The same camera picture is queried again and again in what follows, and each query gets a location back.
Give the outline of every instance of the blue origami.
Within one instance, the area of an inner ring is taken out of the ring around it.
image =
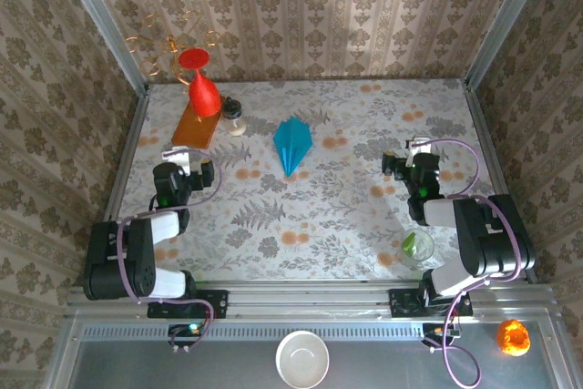
[[[273,135],[275,148],[280,156],[283,171],[290,177],[312,147],[310,126],[297,118],[282,122]]]

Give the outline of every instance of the wire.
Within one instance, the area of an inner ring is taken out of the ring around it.
[[[196,153],[199,154],[200,156],[206,158],[206,159],[212,159],[212,157],[208,154],[205,154],[203,152],[200,152],[197,149],[193,149],[193,148],[187,148],[187,149],[179,149],[179,150],[174,150],[169,152],[168,154],[165,154],[165,157],[172,157],[173,155],[178,155],[178,154],[184,154],[184,153]],[[178,207],[169,207],[169,208],[165,208],[165,209],[155,209],[152,211],[145,211],[139,214],[136,214],[134,216],[129,216],[124,218],[118,225],[118,232],[116,234],[116,250],[117,250],[117,255],[118,255],[118,267],[119,267],[119,275],[121,276],[121,282],[124,285],[124,289],[126,290],[126,293],[129,296],[129,299],[132,300],[133,302],[137,303],[137,304],[141,304],[143,302],[159,302],[159,303],[166,303],[166,304],[176,304],[176,305],[181,305],[181,304],[200,304],[200,305],[204,305],[208,312],[209,312],[209,321],[212,322],[215,319],[215,311],[212,307],[212,305],[210,304],[210,302],[206,301],[206,300],[199,300],[199,299],[189,299],[189,300],[175,300],[175,299],[154,299],[154,298],[139,298],[134,291],[131,288],[131,285],[129,284],[129,279],[128,279],[128,272],[126,270],[126,264],[124,263],[124,258],[123,258],[123,230],[125,228],[125,226],[131,222],[134,219],[142,219],[142,218],[147,218],[149,216],[154,216],[155,214],[161,213],[161,212],[165,212],[165,211],[181,211],[181,210],[186,210],[186,209],[190,209],[192,207],[204,204],[208,201],[210,201],[216,194],[217,192],[220,190],[220,185],[222,183],[222,172],[220,169],[220,165],[217,166],[217,169],[219,170],[219,183],[217,184],[217,188],[215,189],[215,191],[213,191],[210,196],[208,196],[207,198],[205,198],[204,200],[200,200],[197,202],[193,202],[191,204],[188,205],[181,205]]]
[[[459,330],[459,335],[461,336],[464,333],[464,329],[462,328],[462,316],[457,313],[457,329]]]
[[[154,196],[152,196],[152,199],[149,200],[148,211],[154,210],[154,201],[156,200],[157,196],[158,195],[154,195]]]
[[[461,300],[462,296],[464,296],[466,293],[468,293],[474,289],[477,289],[478,287],[481,287],[483,285],[488,285],[490,281],[511,282],[511,281],[515,280],[518,277],[518,275],[520,274],[520,266],[522,265],[522,257],[520,255],[520,248],[518,247],[517,236],[514,233],[514,231],[512,230],[512,227],[510,226],[510,222],[508,221],[508,219],[506,218],[506,216],[504,215],[502,210],[499,209],[498,206],[494,202],[492,202],[488,198],[485,198],[484,196],[475,195],[472,198],[474,198],[475,200],[478,200],[479,202],[484,203],[488,207],[490,207],[494,211],[494,213],[497,215],[497,217],[500,219],[500,221],[502,222],[502,225],[504,226],[504,229],[505,229],[506,233],[508,234],[508,238],[510,239],[510,244],[512,245],[512,252],[514,253],[514,257],[515,257],[515,267],[514,267],[513,272],[506,277],[497,278],[497,277],[492,277],[491,275],[488,275],[487,277],[485,277],[481,281],[479,281],[475,284],[472,284],[468,287],[465,287],[455,296],[454,300],[449,305],[449,309],[447,311],[447,315],[445,317],[445,322],[444,322],[441,350],[442,350],[442,355],[444,357],[445,368],[447,369],[449,376],[452,378],[452,380],[454,380],[455,384],[457,384],[459,387],[462,387],[464,389],[474,389],[475,387],[477,387],[480,384],[480,381],[482,380],[482,370],[480,369],[480,365],[477,362],[477,359],[467,349],[462,348],[461,346],[458,346],[458,345],[447,345],[446,344],[447,336],[445,334],[447,333],[447,326],[449,325],[449,321],[450,321],[451,316],[454,312],[454,309],[455,309],[457,303]],[[425,339],[430,343],[436,343],[435,341],[432,341],[431,339],[427,339],[427,338],[425,338]],[[476,375],[476,379],[474,380],[473,383],[463,384],[462,382],[460,382],[457,379],[457,376],[454,374],[454,371],[452,370],[451,365],[449,364],[449,358],[447,357],[447,352],[449,350],[453,350],[453,349],[464,352],[470,358],[470,360],[474,363],[474,365],[476,366],[477,375]]]
[[[474,175],[470,183],[465,187],[465,189],[457,193],[454,193],[453,195],[449,195],[447,198],[454,198],[460,195],[465,195],[475,186],[475,184],[477,183],[478,176],[480,175],[480,158],[477,156],[476,150],[471,145],[465,143],[462,140],[457,140],[455,138],[437,138],[435,140],[424,141],[423,143],[414,143],[411,146],[418,148],[420,146],[431,145],[433,143],[453,143],[455,145],[463,146],[464,148],[472,152],[472,155],[474,155],[474,158],[476,159],[476,174]]]
[[[191,345],[189,345],[189,349],[194,348],[195,346],[197,346],[200,343],[200,341],[202,341],[202,338],[206,335],[207,329],[209,328],[209,326],[210,326],[209,312],[206,312],[206,317],[205,317],[204,323],[202,324],[202,327],[200,328],[200,336],[196,341],[193,341],[191,343]],[[189,351],[189,350],[185,350],[185,349],[180,350],[178,347],[176,347],[176,344],[175,344],[176,337],[178,336],[178,334],[180,332],[184,332],[187,330],[189,331],[188,327],[187,328],[184,328],[184,327],[177,328],[172,332],[172,335],[170,336],[170,346],[172,347],[172,350],[174,350],[176,353],[179,351],[184,351],[185,353],[187,353]]]

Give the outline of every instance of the damask wallpaper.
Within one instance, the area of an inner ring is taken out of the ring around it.
[[[583,363],[583,0],[528,0],[478,95]]]
[[[222,34],[213,79],[462,77],[503,0],[105,0],[125,37]],[[142,19],[156,14],[148,28]],[[142,44],[138,60],[159,48]],[[164,69],[154,82],[172,81]]]
[[[0,0],[0,387],[42,383],[135,93],[80,0]]]

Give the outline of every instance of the white bowl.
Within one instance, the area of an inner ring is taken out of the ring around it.
[[[275,354],[277,372],[294,389],[311,389],[320,384],[328,373],[329,364],[326,344],[310,332],[288,334]]]

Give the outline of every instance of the wooden board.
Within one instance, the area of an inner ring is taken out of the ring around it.
[[[199,149],[208,148],[219,119],[220,111],[214,116],[199,120],[188,103],[172,136],[172,144]]]

